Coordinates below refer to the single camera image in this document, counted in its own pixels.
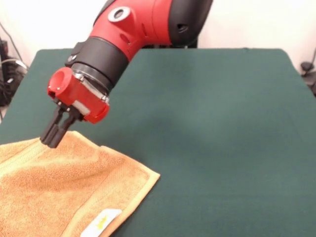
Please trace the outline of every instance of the black cable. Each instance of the black cable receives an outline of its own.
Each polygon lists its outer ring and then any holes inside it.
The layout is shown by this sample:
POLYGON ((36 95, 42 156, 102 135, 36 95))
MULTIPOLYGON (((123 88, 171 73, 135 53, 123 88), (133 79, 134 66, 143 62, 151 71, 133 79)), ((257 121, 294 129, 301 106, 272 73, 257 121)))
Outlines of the black cable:
POLYGON ((310 67, 309 71, 312 69, 312 66, 314 64, 315 59, 316 59, 316 48, 314 50, 314 55, 313 55, 313 59, 311 60, 311 67, 310 67))
MULTIPOLYGON (((11 59, 7 56, 3 47, 3 41, 0 38, 0 57, 1 61, 11 59)), ((22 81, 25 73, 20 72, 19 65, 15 61, 7 61, 2 63, 0 73, 3 74, 3 78, 0 77, 0 107, 8 106, 22 81)))
POLYGON ((10 38, 10 40, 11 40, 11 42, 12 42, 12 44, 13 44, 13 47, 14 47, 15 51, 16 51, 17 54, 19 55, 20 60, 23 61, 23 60, 22 60, 22 57, 21 57, 21 55, 20 55, 20 53, 19 53, 19 51, 18 51, 18 49, 16 48, 16 46, 15 46, 15 44, 14 44, 14 41, 13 41, 11 35, 8 33, 8 31, 6 31, 6 29, 3 27, 3 25, 1 24, 1 22, 0 22, 0 27, 1 27, 1 28, 3 29, 3 31, 8 35, 8 37, 10 38))

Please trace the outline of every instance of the green tablecloth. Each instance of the green tablecloth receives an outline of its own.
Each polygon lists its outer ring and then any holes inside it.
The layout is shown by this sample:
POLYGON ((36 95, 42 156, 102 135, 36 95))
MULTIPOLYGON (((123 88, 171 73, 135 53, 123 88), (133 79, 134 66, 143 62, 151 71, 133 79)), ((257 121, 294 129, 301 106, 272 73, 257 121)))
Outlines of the green tablecloth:
MULTIPOLYGON (((40 136, 69 53, 38 52, 0 144, 40 136)), ((316 236, 316 101, 283 51, 142 50, 110 102, 72 129, 161 174, 114 236, 316 236)))

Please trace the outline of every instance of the metal ring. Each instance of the metal ring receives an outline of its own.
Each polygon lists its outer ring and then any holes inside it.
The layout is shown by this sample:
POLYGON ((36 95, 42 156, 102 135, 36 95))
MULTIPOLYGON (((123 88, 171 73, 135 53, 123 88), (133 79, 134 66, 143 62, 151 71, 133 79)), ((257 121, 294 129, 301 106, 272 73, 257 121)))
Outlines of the metal ring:
POLYGON ((121 7, 113 9, 109 13, 108 19, 111 22, 118 22, 118 21, 124 20, 129 15, 130 15, 130 8, 126 6, 121 6, 121 7))

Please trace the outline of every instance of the white label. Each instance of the white label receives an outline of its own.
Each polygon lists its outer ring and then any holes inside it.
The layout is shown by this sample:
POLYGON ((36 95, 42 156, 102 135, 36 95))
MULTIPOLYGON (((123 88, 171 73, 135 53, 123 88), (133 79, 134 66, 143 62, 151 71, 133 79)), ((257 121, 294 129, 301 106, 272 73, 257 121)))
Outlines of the white label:
POLYGON ((122 213, 119 209, 105 209, 85 228, 80 237, 99 237, 105 228, 122 213))

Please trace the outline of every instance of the cable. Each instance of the cable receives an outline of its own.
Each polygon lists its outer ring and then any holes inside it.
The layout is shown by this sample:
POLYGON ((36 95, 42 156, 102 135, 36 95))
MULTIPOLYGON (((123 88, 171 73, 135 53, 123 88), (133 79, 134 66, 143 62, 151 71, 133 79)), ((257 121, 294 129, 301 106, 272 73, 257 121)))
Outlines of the cable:
POLYGON ((17 65, 21 66, 22 68, 28 70, 29 67, 25 65, 25 63, 23 63, 22 61, 16 59, 16 58, 8 58, 8 59, 5 59, 3 61, 1 61, 0 63, 1 64, 4 64, 4 63, 7 63, 7 62, 15 62, 17 65))
MULTIPOLYGON (((2 39, 1 39, 1 37, 0 37, 0 58, 1 58, 1 60, 8 59, 8 56, 7 56, 7 54, 5 53, 5 50, 4 50, 4 43, 3 43, 2 39)), ((3 78, 7 78, 7 76, 8 76, 7 75, 7 71, 8 71, 7 65, 2 66, 1 69, 2 69, 2 76, 3 76, 3 78)))
POLYGON ((314 55, 313 55, 313 59, 311 60, 311 67, 310 67, 309 71, 312 69, 312 65, 313 65, 315 59, 316 59, 316 48, 314 50, 314 55))
POLYGON ((0 22, 0 27, 1 27, 1 28, 3 29, 3 31, 8 35, 8 37, 10 38, 10 40, 11 40, 11 42, 12 42, 12 44, 13 44, 13 47, 14 47, 16 53, 19 55, 20 60, 23 61, 23 60, 22 60, 22 57, 21 57, 21 55, 20 55, 20 53, 19 53, 19 51, 18 51, 18 49, 16 48, 16 46, 15 46, 15 44, 14 44, 14 41, 13 41, 11 35, 8 33, 8 31, 6 31, 6 29, 5 29, 4 26, 1 24, 1 22, 0 22))
POLYGON ((9 105, 11 102, 11 91, 3 80, 0 80, 0 107, 9 105))

